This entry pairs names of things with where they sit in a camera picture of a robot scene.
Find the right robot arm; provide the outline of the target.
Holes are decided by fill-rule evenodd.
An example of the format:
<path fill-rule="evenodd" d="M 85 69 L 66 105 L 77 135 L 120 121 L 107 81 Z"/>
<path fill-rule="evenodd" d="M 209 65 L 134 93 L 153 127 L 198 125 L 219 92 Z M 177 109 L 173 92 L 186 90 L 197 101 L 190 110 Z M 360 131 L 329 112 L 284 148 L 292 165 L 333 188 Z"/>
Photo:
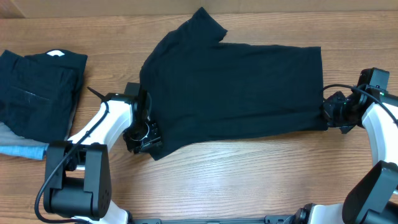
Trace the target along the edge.
<path fill-rule="evenodd" d="M 307 204 L 286 223 L 397 223 L 397 97 L 387 91 L 389 72 L 368 68 L 344 96 L 338 91 L 324 100 L 329 127 L 343 134 L 359 126 L 366 130 L 373 168 L 343 203 Z"/>

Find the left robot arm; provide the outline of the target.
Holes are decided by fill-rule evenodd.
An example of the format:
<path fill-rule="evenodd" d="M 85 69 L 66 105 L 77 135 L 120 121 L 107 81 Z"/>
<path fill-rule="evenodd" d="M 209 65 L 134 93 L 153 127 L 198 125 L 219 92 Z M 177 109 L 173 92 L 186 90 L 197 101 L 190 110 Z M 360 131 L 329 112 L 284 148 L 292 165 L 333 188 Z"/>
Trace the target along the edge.
<path fill-rule="evenodd" d="M 129 211 L 112 200 L 109 151 L 123 138 L 129 152 L 161 149 L 162 136 L 150 118 L 152 98 L 138 83 L 128 83 L 124 93 L 97 93 L 101 106 L 92 120 L 65 141 L 46 150 L 45 180 L 35 200 L 35 214 L 57 214 L 58 223 L 133 223 Z"/>

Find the black t-shirt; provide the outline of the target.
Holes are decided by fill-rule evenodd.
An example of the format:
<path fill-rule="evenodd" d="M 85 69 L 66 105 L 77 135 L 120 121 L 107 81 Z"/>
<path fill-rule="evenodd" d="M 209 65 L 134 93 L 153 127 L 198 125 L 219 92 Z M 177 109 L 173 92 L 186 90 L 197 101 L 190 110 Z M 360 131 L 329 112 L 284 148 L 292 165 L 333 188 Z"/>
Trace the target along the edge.
<path fill-rule="evenodd" d="M 319 47 L 225 43 L 226 33 L 201 8 L 144 62 L 163 142 L 153 159 L 198 142 L 327 130 Z"/>

